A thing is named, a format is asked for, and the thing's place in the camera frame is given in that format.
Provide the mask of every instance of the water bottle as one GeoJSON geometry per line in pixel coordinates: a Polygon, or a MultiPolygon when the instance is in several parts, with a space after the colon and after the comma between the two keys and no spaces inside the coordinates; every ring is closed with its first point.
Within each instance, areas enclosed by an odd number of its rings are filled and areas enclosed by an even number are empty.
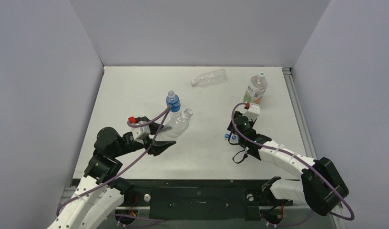
{"type": "Polygon", "coordinates": [[[209,73],[201,74],[196,79],[190,81],[190,83],[192,84],[192,87],[208,87],[227,81],[227,71],[225,69],[220,69],[209,73]]]}
{"type": "Polygon", "coordinates": [[[263,93],[267,88],[267,80],[264,73],[259,73],[251,78],[248,88],[246,89],[244,102],[259,104],[262,100],[263,93]]]}
{"type": "Polygon", "coordinates": [[[166,97],[166,106],[171,105],[171,111],[177,112],[181,109],[181,102],[179,101],[179,96],[173,91],[168,91],[168,96],[166,97]]]}
{"type": "Polygon", "coordinates": [[[187,130],[189,127],[190,118],[193,111],[189,108],[181,113],[178,113],[169,120],[167,124],[161,129],[156,141],[176,141],[176,139],[187,130]]]}

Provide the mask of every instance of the gray wall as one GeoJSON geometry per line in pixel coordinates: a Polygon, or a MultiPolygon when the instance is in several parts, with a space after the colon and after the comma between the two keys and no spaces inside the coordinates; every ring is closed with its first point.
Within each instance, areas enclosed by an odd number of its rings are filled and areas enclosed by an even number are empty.
{"type": "Polygon", "coordinates": [[[105,65],[293,66],[329,0],[70,0],[105,65]]]}
{"type": "Polygon", "coordinates": [[[293,73],[317,155],[349,187],[348,228],[388,229],[389,0],[332,0],[293,73]]]}
{"type": "Polygon", "coordinates": [[[0,0],[0,229],[55,219],[102,71],[67,0],[0,0]]]}

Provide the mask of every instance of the white table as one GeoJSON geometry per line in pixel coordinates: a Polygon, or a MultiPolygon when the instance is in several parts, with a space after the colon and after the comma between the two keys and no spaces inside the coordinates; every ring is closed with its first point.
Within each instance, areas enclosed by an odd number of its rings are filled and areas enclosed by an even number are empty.
{"type": "MultiPolygon", "coordinates": [[[[233,107],[242,102],[249,78],[265,72],[269,83],[262,99],[261,115],[254,129],[286,148],[306,155],[285,78],[278,67],[106,67],[81,153],[73,175],[81,178],[92,157],[98,131],[106,126],[120,135],[129,132],[127,118],[152,119],[166,108],[165,98],[174,90],[181,111],[191,108],[194,115],[188,130],[177,144],[159,156],[144,156],[123,174],[134,179],[271,179],[294,178],[284,170],[253,157],[234,164],[232,156],[241,150],[224,139],[233,107]],[[224,68],[229,82],[208,88],[192,88],[198,75],[224,68]]],[[[118,157],[123,167],[143,150],[118,157]]]]}

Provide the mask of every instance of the bottle cap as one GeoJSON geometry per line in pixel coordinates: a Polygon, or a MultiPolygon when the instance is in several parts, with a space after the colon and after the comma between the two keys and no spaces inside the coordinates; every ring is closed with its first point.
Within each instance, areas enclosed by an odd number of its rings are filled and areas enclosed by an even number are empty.
{"type": "Polygon", "coordinates": [[[183,115],[186,117],[186,118],[191,118],[192,115],[193,115],[193,111],[189,108],[187,108],[186,110],[183,111],[183,115]]]}
{"type": "Polygon", "coordinates": [[[168,91],[168,97],[169,98],[175,97],[175,92],[173,92],[172,90],[168,91]]]}

